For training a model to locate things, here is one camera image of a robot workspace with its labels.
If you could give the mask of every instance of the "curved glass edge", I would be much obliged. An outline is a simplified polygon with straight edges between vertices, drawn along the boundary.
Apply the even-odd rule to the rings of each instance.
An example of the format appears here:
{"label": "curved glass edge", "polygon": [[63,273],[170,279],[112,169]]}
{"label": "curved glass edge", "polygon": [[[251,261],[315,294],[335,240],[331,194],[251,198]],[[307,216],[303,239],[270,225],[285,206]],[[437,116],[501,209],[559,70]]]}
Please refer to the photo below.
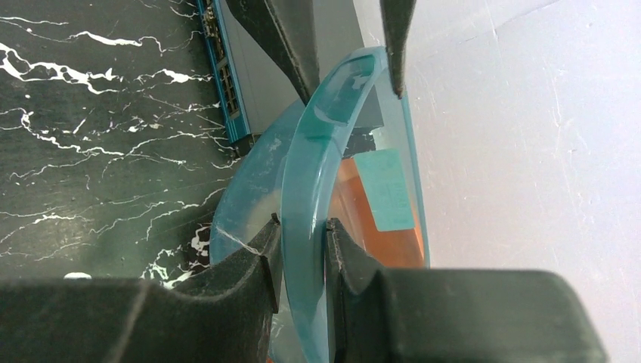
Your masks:
{"label": "curved glass edge", "polygon": [[212,220],[209,263],[248,243],[280,209],[284,160],[305,105],[292,103],[262,134],[222,195]]}
{"label": "curved glass edge", "polygon": [[[336,174],[363,103],[385,69],[383,47],[354,51],[335,67],[305,108],[286,161],[283,270],[296,331],[311,363],[329,361],[323,245]],[[345,104],[336,107],[337,102]]]}
{"label": "curved glass edge", "polygon": [[421,224],[421,235],[423,236],[423,251],[425,253],[425,266],[429,267],[429,240],[427,238],[427,219],[425,215],[425,204],[423,203],[423,186],[420,183],[420,170],[418,156],[416,155],[416,140],[414,139],[414,130],[412,126],[412,113],[410,112],[410,102],[407,99],[407,91],[401,99],[401,104],[403,106],[403,116],[405,121],[405,132],[407,133],[407,142],[410,144],[410,150],[414,150],[415,153],[410,155],[412,160],[412,171],[414,177],[414,187],[416,188],[416,203],[418,206],[419,221]]}

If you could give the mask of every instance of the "gray metal panel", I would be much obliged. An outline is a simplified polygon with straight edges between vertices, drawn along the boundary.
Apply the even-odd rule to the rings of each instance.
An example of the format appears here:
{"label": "gray metal panel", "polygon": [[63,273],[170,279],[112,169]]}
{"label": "gray metal panel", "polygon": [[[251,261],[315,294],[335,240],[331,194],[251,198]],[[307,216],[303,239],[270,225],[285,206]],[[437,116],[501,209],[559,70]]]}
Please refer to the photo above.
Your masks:
{"label": "gray metal panel", "polygon": [[252,133],[262,133],[298,95],[285,74],[231,16],[225,0],[221,8],[247,122]]}
{"label": "gray metal panel", "polygon": [[[221,9],[247,122],[252,133],[262,133],[298,95],[284,73],[232,17],[225,0],[221,1]],[[314,22],[322,79],[347,54],[362,48],[364,42],[351,1],[316,0]],[[359,118],[359,126],[382,125],[376,103],[376,97],[366,100],[366,114]]]}

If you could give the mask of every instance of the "black marble surface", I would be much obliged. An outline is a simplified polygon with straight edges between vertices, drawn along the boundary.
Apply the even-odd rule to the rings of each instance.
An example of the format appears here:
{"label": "black marble surface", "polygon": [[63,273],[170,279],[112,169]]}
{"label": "black marble surface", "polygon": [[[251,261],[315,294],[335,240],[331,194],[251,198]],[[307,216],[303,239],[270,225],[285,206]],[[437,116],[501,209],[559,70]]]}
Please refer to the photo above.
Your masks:
{"label": "black marble surface", "polygon": [[2,0],[0,278],[198,269],[236,168],[210,78],[191,0]]}

